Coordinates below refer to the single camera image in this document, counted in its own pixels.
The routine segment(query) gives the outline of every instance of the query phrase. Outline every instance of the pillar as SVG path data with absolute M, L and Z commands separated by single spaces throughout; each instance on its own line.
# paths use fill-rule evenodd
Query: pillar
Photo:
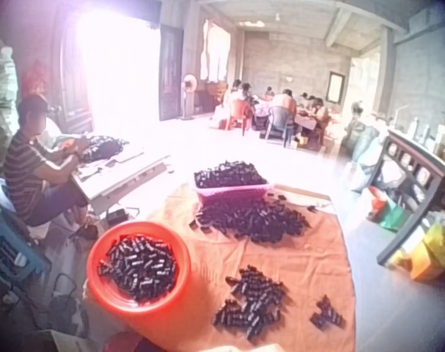
M 380 68 L 373 104 L 373 110 L 383 114 L 384 117 L 389 111 L 394 80 L 396 49 L 393 42 L 393 29 L 384 26 L 380 38 Z

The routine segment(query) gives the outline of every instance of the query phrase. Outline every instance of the red chair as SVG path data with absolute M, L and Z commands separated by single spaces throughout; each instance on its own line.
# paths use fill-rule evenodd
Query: red chair
M 226 130 L 230 128 L 233 121 L 241 120 L 242 136 L 245 136 L 247 121 L 251 120 L 251 107 L 245 100 L 234 99 L 230 102 L 230 121 L 226 124 Z

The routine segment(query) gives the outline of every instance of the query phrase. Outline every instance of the cardboard box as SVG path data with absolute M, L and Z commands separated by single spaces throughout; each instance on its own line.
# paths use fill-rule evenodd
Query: cardboard box
M 23 338 L 22 351 L 34 352 L 98 352 L 98 346 L 54 330 L 41 330 Z
M 424 242 L 411 252 L 410 258 L 413 265 L 410 274 L 415 281 L 431 281 L 445 272 L 445 268 L 433 257 Z

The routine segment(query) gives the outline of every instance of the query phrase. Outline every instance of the white table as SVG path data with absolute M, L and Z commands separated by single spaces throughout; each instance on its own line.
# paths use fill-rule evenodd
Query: white table
M 143 152 L 129 160 L 118 162 L 111 159 L 101 170 L 88 178 L 73 173 L 74 183 L 100 215 L 119 202 L 134 189 L 165 172 L 163 160 L 168 157 L 158 152 Z

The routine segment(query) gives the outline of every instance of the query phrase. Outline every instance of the green bag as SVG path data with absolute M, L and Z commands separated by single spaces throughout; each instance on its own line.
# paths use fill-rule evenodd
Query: green bag
M 397 203 L 387 196 L 387 203 L 380 212 L 380 226 L 384 229 L 398 232 L 411 216 L 411 212 L 400 207 Z

